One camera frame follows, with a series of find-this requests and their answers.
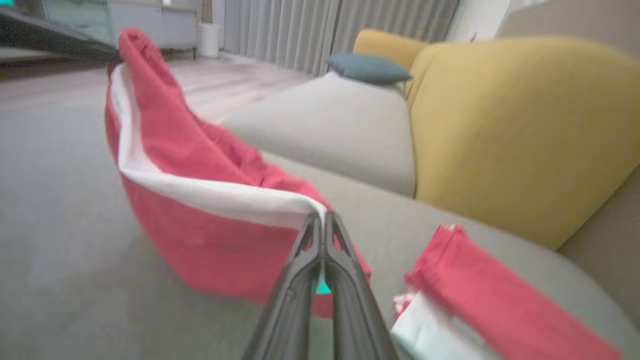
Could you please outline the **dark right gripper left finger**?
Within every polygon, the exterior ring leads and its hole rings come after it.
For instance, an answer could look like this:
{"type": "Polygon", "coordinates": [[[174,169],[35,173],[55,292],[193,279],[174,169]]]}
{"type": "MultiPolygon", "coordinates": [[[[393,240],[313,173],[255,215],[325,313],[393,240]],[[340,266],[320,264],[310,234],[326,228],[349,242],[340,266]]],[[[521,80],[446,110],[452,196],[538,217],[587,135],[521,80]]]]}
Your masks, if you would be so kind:
{"type": "Polygon", "coordinates": [[[307,216],[242,360],[307,360],[309,330],[322,268],[322,219],[307,216]]]}

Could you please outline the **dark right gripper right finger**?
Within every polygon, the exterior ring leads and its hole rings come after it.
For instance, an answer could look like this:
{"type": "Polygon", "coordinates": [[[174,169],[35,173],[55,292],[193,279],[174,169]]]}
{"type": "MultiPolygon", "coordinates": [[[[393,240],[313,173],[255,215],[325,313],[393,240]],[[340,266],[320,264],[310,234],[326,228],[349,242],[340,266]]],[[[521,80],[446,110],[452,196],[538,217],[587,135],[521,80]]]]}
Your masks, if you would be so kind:
{"type": "Polygon", "coordinates": [[[323,265],[333,295],[334,360],[400,360],[354,245],[333,210],[325,216],[323,265]]]}

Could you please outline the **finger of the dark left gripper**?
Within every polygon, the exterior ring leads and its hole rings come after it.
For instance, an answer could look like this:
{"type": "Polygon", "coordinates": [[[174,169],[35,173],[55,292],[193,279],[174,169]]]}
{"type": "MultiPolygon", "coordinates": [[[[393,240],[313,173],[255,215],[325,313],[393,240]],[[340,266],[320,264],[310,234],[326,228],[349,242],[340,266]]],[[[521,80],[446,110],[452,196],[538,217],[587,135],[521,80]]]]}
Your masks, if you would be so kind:
{"type": "Polygon", "coordinates": [[[42,51],[106,62],[121,61],[118,48],[111,44],[11,7],[0,7],[0,48],[42,51]]]}

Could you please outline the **red shorts with white trim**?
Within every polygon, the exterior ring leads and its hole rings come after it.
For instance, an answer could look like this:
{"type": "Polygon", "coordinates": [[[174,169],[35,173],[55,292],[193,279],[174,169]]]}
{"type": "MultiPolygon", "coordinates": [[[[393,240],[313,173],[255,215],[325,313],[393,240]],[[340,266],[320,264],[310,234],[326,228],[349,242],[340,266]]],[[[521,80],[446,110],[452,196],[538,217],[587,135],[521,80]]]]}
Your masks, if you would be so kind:
{"type": "Polygon", "coordinates": [[[198,117],[156,44],[119,35],[105,132],[147,237],[195,290],[267,303],[310,214],[332,205],[225,127],[198,117]]]}

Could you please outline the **red basketball jersey number 23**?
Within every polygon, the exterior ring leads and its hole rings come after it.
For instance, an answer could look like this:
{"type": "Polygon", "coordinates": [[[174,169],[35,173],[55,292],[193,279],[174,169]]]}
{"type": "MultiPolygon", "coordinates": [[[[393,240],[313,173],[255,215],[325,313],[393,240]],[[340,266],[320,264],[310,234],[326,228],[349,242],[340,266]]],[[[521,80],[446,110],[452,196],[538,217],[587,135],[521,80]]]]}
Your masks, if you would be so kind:
{"type": "Polygon", "coordinates": [[[391,334],[413,360],[623,360],[459,224],[437,228],[406,282],[391,334]]]}

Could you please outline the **light grey low cabinet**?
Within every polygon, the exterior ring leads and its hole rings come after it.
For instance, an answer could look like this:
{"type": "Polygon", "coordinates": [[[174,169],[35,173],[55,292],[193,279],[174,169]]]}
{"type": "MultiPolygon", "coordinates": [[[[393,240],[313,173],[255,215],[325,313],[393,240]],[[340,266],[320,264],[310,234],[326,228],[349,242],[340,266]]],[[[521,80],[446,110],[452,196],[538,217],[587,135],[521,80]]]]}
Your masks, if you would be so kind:
{"type": "Polygon", "coordinates": [[[162,50],[198,50],[198,13],[192,0],[38,0],[46,20],[117,46],[128,28],[146,33],[162,50]]]}

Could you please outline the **white ribbed bin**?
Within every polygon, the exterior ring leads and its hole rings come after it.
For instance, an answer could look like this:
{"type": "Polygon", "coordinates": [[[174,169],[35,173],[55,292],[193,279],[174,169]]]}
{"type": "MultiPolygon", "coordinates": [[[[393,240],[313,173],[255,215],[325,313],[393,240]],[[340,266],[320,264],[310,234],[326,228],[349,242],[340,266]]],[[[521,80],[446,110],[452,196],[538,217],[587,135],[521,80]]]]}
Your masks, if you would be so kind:
{"type": "Polygon", "coordinates": [[[220,30],[219,23],[199,23],[197,53],[200,57],[217,59],[220,52],[220,30]]]}

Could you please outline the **grey sofa seat cushion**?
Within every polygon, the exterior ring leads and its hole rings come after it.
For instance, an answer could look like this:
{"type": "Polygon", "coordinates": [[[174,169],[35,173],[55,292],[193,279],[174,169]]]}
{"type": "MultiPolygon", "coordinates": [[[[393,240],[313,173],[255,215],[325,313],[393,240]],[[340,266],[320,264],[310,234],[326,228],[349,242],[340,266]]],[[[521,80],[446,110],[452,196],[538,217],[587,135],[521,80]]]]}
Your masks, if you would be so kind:
{"type": "Polygon", "coordinates": [[[234,111],[221,124],[259,150],[415,196],[409,107],[398,85],[331,72],[234,111]]]}

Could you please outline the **grey sofa chaise cushion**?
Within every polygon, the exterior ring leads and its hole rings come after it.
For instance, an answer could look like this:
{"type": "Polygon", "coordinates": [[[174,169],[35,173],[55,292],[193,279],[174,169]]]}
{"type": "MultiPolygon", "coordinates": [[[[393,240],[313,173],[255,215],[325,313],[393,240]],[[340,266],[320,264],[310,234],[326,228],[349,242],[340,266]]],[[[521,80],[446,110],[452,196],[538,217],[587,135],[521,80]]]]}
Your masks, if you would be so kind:
{"type": "MultiPolygon", "coordinates": [[[[0,73],[0,360],[240,360],[262,312],[197,292],[153,248],[106,142],[104,66],[0,73]]],[[[640,360],[640,332],[563,256],[283,157],[336,207],[370,264],[388,323],[403,276],[441,224],[470,237],[586,326],[640,360]]]]}

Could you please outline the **yellow sofa back cushion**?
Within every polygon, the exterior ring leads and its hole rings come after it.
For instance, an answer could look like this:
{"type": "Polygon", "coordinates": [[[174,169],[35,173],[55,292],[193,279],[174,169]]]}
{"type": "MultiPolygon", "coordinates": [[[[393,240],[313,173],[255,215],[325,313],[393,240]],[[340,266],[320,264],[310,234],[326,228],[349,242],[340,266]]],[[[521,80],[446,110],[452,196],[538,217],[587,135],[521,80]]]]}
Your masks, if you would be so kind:
{"type": "Polygon", "coordinates": [[[640,59],[558,36],[448,45],[410,110],[415,198],[560,248],[640,165],[640,59]]]}
{"type": "Polygon", "coordinates": [[[428,42],[396,33],[365,28],[356,37],[352,52],[382,57],[409,71],[418,54],[428,45],[430,45],[428,42]]]}
{"type": "Polygon", "coordinates": [[[448,48],[448,43],[427,44],[416,55],[409,69],[411,80],[404,84],[404,93],[406,96],[406,104],[409,109],[413,109],[413,105],[418,97],[419,89],[425,79],[427,70],[430,65],[444,49],[448,48]]]}

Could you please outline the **blue throw pillow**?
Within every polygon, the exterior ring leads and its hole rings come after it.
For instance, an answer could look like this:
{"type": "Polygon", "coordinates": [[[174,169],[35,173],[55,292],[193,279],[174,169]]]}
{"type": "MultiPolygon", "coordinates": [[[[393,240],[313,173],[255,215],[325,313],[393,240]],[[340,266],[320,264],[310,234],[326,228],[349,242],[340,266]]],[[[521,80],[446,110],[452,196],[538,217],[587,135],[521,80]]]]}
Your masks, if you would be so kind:
{"type": "Polygon", "coordinates": [[[396,85],[413,80],[413,75],[400,64],[379,55],[332,54],[327,65],[344,78],[371,85],[396,85]]]}

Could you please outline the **grey pleated curtain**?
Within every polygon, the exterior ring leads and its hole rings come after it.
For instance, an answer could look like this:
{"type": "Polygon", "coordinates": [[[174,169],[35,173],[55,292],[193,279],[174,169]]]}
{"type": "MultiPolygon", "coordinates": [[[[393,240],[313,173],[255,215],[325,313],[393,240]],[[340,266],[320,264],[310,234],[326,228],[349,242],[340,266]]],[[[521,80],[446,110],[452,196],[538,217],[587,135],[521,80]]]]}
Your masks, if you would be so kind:
{"type": "Polygon", "coordinates": [[[423,42],[446,39],[462,0],[225,0],[223,48],[323,75],[334,53],[374,29],[423,42]]]}

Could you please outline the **grey sofa end panel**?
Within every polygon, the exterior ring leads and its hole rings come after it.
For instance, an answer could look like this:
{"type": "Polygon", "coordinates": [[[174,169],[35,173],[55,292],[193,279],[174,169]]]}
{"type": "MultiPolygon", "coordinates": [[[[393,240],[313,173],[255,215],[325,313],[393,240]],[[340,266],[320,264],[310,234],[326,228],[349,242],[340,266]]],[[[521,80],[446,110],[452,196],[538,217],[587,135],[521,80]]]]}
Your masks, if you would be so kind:
{"type": "Polygon", "coordinates": [[[640,166],[558,251],[601,285],[640,331],[640,166]]]}

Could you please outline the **beige partition panel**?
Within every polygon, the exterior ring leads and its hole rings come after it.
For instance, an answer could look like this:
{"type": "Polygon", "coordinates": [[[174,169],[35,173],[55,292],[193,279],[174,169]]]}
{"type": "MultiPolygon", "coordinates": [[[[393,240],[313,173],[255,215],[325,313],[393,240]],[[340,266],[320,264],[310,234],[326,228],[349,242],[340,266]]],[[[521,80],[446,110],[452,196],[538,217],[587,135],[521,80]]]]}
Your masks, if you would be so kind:
{"type": "Polygon", "coordinates": [[[544,0],[510,12],[498,37],[571,35],[640,59],[640,0],[544,0]]]}

